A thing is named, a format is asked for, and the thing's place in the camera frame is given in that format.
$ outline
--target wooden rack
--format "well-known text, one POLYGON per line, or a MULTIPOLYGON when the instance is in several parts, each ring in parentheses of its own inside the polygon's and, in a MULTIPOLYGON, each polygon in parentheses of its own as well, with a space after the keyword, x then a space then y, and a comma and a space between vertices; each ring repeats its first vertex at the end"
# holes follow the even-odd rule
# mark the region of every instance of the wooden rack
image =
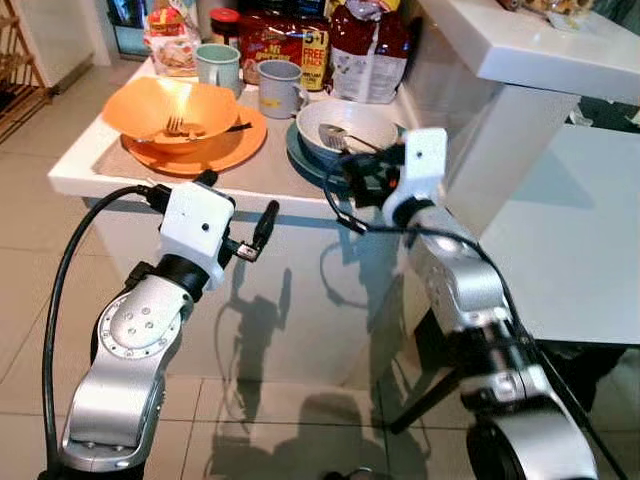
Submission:
POLYGON ((0 143, 50 101, 10 0, 0 4, 0 143))

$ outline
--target tiled floor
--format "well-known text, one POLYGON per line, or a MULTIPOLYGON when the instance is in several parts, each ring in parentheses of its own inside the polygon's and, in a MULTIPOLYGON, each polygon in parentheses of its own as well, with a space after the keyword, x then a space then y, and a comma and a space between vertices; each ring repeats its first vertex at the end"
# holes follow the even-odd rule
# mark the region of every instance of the tiled floor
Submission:
MULTIPOLYGON (((113 79, 121 81, 127 68, 88 72, 0 145, 1 478, 33 479, 44 464, 44 318, 60 254, 85 211, 79 199, 55 194, 46 173, 98 114, 117 88, 113 79)), ((105 250, 81 249, 65 290, 56 345, 60 425, 87 367, 95 316, 117 289, 118 275, 105 250)), ((637 351, 627 354, 602 381, 592 415, 632 478, 640 478, 639 362, 637 351)), ((170 376, 147 478, 299 480, 358 466, 374 468, 379 478, 473 478, 464 446, 471 416, 455 394, 401 435, 380 428, 401 411, 420 376, 417 365, 409 346, 373 393, 170 376)), ((607 478, 609 471, 603 472, 607 478)))

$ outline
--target black cable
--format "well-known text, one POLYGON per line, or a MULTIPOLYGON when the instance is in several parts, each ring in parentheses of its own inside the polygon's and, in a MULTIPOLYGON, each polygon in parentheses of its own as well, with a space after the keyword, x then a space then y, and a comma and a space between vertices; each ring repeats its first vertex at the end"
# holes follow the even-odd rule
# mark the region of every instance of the black cable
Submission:
POLYGON ((114 200, 120 197, 136 193, 138 195, 146 195, 150 188, 145 185, 136 185, 125 187, 110 193, 100 201, 98 201, 84 216, 82 221, 73 232, 69 243, 67 244, 56 278, 51 291, 51 299, 49 301, 49 312, 47 314, 47 326, 44 336, 44 346, 42 351, 42 409, 44 415, 44 431, 47 448, 47 472, 53 478, 57 478, 60 473, 61 463, 58 456, 58 440, 56 436, 55 408, 53 398, 53 349, 56 338, 56 324, 58 322, 58 310, 60 308, 60 299, 62 297, 62 288, 64 280, 71 264, 73 254, 93 219, 98 213, 107 207, 114 200))
POLYGON ((515 301, 513 300, 513 295, 511 294, 511 290, 507 285, 507 281, 505 280, 504 276, 500 272, 500 269, 498 268, 498 266, 493 262, 493 260, 491 260, 491 257, 489 257, 489 255, 480 246, 480 243, 472 241, 469 238, 466 238, 462 235, 458 235, 457 233, 449 232, 447 230, 442 230, 438 228, 428 228, 428 227, 422 227, 422 226, 405 228, 405 227, 390 227, 387 225, 370 225, 364 220, 361 220, 351 215, 350 213, 340 209, 336 204, 335 200, 333 199, 333 197, 331 196, 331 192, 329 191, 329 177, 331 173, 337 171, 336 167, 339 164, 352 161, 352 160, 353 160, 352 155, 337 157, 336 159, 334 159, 329 164, 327 170, 325 171, 323 182, 322 182, 322 190, 324 192, 324 196, 326 197, 327 202, 329 202, 329 206, 338 217, 338 223, 348 228, 351 228, 356 232, 359 232, 360 234, 365 234, 367 232, 374 232, 374 233, 396 233, 396 234, 413 233, 413 234, 428 235, 428 236, 441 236, 444 238, 448 238, 450 240, 460 242, 461 244, 473 250, 482 260, 487 262, 495 270, 496 274, 498 275, 498 278, 500 279, 500 283, 502 284, 504 298, 507 302, 507 306, 509 307, 509 310, 511 311, 511 316, 513 320, 512 323, 513 323, 518 340, 522 344, 524 344, 526 347, 529 347, 529 349, 533 352, 534 356, 538 360, 538 363, 540 363, 543 366, 543 368, 547 367, 545 368, 545 371, 547 371, 547 373, 551 373, 550 376, 553 378, 554 383, 561 386, 561 388, 558 389, 559 391, 556 393, 561 398, 561 400, 566 404, 570 414, 574 417, 574 419, 576 416, 578 417, 577 423, 580 424, 582 427, 584 427, 589 433, 589 435, 591 435, 591 437, 593 438, 595 443, 598 445, 603 455, 611 465, 611 468, 613 468, 613 470, 616 472, 620 480, 627 480, 627 476, 625 475, 624 471, 622 470, 618 462, 613 457, 613 454, 609 451, 605 443, 602 441, 598 433, 593 428, 593 425, 589 420, 589 416, 582 408, 582 405, 580 405, 580 402, 576 400, 575 396, 571 392, 571 389, 569 388, 567 383, 562 379, 560 374, 556 371, 556 369, 553 367, 553 365, 551 364, 549 359, 544 355, 544 353, 540 351, 540 349, 538 348, 535 342, 535 339, 522 324, 522 321, 520 320, 520 316, 518 315, 518 311, 516 309, 515 301))

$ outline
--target mug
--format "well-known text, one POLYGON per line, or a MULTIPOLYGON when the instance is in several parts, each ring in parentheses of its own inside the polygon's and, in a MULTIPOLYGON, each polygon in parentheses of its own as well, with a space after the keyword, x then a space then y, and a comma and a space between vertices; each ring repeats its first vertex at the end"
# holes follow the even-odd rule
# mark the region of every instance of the mug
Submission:
POLYGON ((258 64, 260 112, 271 118, 291 118, 309 103, 300 85, 302 70, 286 60, 265 60, 258 64))
POLYGON ((229 45, 209 43, 196 50, 196 70, 200 83, 230 88, 236 98, 242 92, 240 52, 229 45))

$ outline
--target white bowl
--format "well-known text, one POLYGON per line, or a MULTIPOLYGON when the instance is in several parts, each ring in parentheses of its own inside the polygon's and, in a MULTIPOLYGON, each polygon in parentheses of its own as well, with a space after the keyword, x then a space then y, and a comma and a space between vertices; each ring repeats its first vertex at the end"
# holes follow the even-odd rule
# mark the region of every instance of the white bowl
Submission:
MULTIPOLYGON (((318 159, 328 165, 340 155, 340 150, 329 148, 318 133, 321 123, 344 128, 349 134, 362 138, 382 149, 393 145, 398 138, 396 125, 371 107, 345 100, 323 100, 311 103, 300 110, 296 126, 302 141, 318 159)), ((349 151, 353 153, 373 152, 366 145, 345 138, 349 151)))

